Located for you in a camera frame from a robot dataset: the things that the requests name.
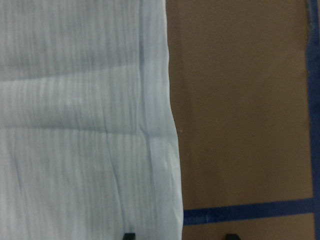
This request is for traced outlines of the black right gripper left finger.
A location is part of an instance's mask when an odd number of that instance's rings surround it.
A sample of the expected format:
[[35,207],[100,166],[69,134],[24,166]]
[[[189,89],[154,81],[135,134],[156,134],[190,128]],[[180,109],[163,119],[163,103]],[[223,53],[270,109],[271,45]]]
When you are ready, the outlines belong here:
[[128,232],[123,235],[123,240],[135,240],[136,234],[133,232]]

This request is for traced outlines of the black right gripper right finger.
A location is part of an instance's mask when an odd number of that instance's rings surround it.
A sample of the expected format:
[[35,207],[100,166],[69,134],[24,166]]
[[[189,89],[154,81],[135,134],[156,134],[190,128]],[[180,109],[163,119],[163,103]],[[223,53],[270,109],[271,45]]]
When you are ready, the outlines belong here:
[[225,240],[238,240],[238,235],[235,233],[228,233],[225,235]]

